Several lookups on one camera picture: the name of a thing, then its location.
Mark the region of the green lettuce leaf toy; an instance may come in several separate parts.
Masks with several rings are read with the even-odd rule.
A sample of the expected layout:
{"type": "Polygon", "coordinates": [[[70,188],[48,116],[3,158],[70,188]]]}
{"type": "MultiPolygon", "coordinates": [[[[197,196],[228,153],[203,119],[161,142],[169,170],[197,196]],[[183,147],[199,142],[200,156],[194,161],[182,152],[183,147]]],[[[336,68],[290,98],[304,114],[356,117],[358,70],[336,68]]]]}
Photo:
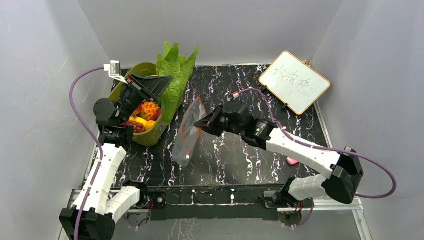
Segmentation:
{"type": "Polygon", "coordinates": [[[157,75],[172,77],[170,84],[159,97],[161,118],[167,124],[171,123],[181,105],[183,92],[196,66],[198,52],[199,47],[196,46],[193,53],[186,57],[180,54],[177,42],[171,45],[166,41],[163,44],[163,53],[158,53],[156,56],[157,75]]]}

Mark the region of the clear zip top bag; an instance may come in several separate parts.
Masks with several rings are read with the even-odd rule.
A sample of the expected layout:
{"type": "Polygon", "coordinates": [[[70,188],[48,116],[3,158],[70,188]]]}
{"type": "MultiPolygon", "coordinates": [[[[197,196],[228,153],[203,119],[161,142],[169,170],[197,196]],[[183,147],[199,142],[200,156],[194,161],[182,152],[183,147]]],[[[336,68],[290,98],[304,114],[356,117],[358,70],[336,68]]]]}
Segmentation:
{"type": "Polygon", "coordinates": [[[207,111],[200,97],[197,97],[184,113],[171,151],[173,161],[182,168],[189,164],[194,147],[202,133],[199,128],[194,126],[194,123],[206,115],[207,111]]]}

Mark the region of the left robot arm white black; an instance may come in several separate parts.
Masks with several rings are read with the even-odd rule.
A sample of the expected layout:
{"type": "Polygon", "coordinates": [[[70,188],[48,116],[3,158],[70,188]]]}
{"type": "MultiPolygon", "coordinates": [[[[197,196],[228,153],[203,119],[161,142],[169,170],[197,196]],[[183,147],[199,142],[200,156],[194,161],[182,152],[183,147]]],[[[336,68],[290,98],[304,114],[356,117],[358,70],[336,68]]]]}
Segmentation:
{"type": "Polygon", "coordinates": [[[94,104],[99,136],[92,131],[89,134],[95,140],[97,154],[80,194],[59,215],[69,239],[110,240],[116,223],[130,208],[150,205],[152,200],[144,182],[128,181],[113,196],[110,192],[133,141],[134,127],[126,122],[143,101],[156,100],[172,79],[171,76],[121,76],[118,100],[101,98],[94,104]]]}

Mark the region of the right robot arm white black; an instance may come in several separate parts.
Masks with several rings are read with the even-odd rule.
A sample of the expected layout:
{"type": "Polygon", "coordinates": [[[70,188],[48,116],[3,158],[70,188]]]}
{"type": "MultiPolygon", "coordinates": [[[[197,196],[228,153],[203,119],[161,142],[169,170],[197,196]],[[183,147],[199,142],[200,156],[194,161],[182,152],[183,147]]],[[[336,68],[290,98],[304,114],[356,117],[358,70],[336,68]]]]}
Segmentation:
{"type": "Polygon", "coordinates": [[[289,178],[281,191],[265,191],[263,200],[267,208],[295,207],[316,197],[351,204],[364,175],[354,150],[343,154],[325,150],[282,131],[274,122],[255,118],[240,100],[220,104],[194,126],[217,137],[223,132],[239,135],[251,147],[290,157],[317,171],[315,176],[289,178]]]}

